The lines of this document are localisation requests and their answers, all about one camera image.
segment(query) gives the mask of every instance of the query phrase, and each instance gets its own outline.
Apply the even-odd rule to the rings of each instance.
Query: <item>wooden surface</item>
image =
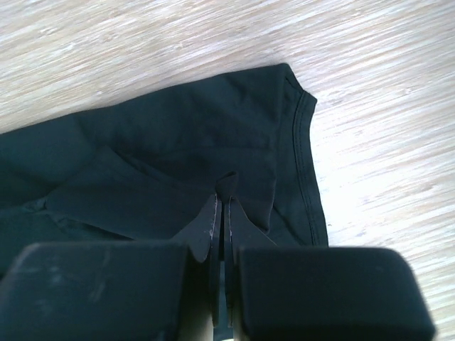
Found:
[[[454,0],[0,0],[0,131],[282,61],[330,243],[401,252],[455,340]]]

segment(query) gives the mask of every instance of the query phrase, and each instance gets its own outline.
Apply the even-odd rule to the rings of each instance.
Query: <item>dark green fabric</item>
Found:
[[[281,64],[0,135],[0,274],[34,242],[172,237],[229,171],[276,243],[327,245],[315,105]]]

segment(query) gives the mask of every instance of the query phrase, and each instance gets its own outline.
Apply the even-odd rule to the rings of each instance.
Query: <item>t-shirt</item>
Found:
[[[171,238],[230,171],[248,218],[278,245],[327,245],[315,105],[280,64],[0,135],[0,274],[34,242]]]

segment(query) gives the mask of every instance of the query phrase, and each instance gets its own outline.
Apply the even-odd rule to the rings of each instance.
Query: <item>light wood tabletop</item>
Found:
[[[280,62],[331,245],[398,250],[455,340],[453,0],[0,0],[0,131]]]

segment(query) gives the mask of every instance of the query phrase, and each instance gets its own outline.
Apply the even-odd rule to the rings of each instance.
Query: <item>dark cloth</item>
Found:
[[[0,274],[34,242],[168,239],[229,171],[247,216],[278,245],[327,245],[315,105],[281,64],[0,135]]]

